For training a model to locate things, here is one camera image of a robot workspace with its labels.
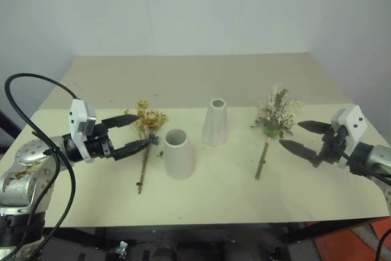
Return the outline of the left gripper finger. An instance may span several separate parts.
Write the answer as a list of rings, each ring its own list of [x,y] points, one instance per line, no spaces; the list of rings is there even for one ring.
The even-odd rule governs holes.
[[[124,127],[127,125],[131,125],[135,121],[139,120],[140,117],[134,114],[123,114],[121,116],[115,116],[115,117],[110,117],[107,119],[103,119],[101,123],[106,127],[106,128],[114,128],[114,127]]]
[[[114,150],[114,159],[121,160],[146,149],[150,145],[149,140],[137,140],[127,143],[124,147]]]

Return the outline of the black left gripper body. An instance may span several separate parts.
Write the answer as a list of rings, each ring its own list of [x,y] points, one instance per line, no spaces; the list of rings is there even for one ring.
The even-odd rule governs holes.
[[[114,128],[113,123],[99,123],[95,125],[90,135],[87,135],[86,147],[92,158],[106,157],[118,160],[118,156],[108,136],[108,129]]]

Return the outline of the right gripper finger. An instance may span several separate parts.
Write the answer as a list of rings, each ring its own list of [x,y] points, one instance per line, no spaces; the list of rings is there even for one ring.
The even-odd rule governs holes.
[[[314,120],[298,122],[298,125],[303,129],[316,134],[326,134],[332,128],[332,125],[329,123]]]
[[[303,144],[286,139],[280,139],[279,143],[292,154],[311,163],[314,163],[317,159],[317,153],[314,150],[305,147]]]

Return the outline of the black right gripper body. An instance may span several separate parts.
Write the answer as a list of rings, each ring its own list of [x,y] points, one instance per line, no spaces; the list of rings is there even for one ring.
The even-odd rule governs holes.
[[[314,133],[323,135],[321,138],[323,146],[312,160],[313,167],[318,167],[323,161],[330,164],[338,163],[347,145],[348,130],[346,127],[340,126],[337,131],[334,131],[332,125],[321,125],[315,129]]]

